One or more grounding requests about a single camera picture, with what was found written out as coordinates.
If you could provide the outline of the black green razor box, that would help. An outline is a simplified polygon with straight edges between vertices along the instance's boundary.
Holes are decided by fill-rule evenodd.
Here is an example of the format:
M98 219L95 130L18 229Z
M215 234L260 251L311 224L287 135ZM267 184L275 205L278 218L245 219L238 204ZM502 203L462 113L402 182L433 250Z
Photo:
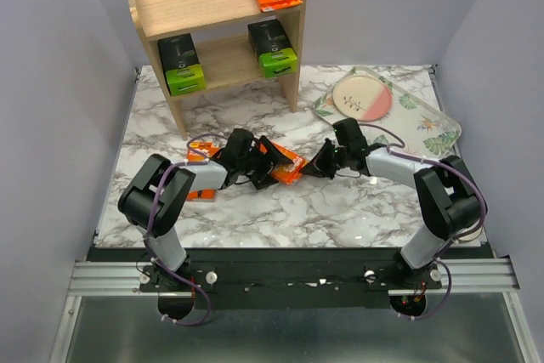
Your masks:
M296 71L298 57L283 25L277 20L264 20L247 26L248 41L266 79Z
M173 97L207 87L192 36L187 33L157 42L162 70Z

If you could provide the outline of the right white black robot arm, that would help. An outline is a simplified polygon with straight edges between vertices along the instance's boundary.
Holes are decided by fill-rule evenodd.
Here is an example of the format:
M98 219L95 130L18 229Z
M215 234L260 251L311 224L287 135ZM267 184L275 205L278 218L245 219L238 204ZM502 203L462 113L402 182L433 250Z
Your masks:
M332 127L337 141L326 139L301 174L334 179L338 171L348 168L415 190L422 226L387 268L391 281L408 288L420 281L422 269L435 263L454 241L483 226L488 207L461 157L438 160L409 155L401 151L405 147L402 141L371 145L362 126L350 117L335 122Z

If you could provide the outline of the black green razor box front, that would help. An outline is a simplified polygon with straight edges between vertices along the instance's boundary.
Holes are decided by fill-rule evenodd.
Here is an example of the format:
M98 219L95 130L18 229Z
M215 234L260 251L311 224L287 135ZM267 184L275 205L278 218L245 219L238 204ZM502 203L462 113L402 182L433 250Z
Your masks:
M173 97L207 87L192 36L187 33L157 42L162 70Z

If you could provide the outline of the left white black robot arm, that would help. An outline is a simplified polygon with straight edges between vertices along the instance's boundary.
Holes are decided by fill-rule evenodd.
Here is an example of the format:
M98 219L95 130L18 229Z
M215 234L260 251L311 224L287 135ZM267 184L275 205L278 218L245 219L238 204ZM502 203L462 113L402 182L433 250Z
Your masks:
M235 129L226 145L198 162L173 163L153 154L122 192L117 208L130 224L139 227L144 244L159 267L159 280L171 291L182 289L189 278L184 266L188 254L175 224L191 192L222 190L244 176L258 190L275 184L272 172L291 165L292 159L265 137L255 138Z

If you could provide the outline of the light wooden two-tier shelf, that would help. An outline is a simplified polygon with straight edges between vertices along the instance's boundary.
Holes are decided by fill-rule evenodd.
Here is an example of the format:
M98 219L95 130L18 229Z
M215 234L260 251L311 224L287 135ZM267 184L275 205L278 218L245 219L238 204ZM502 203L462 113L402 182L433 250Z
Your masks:
M128 0L128 5L136 32L184 139L187 138L181 106L184 99L256 82L264 79L264 74L247 35L220 37L195 45L207 87L191 94L172 96L158 49L158 40L163 38L275 16L286 30L298 58L295 72L279 77L290 111L298 110L306 0L296 7L266 13L260 10L256 0Z

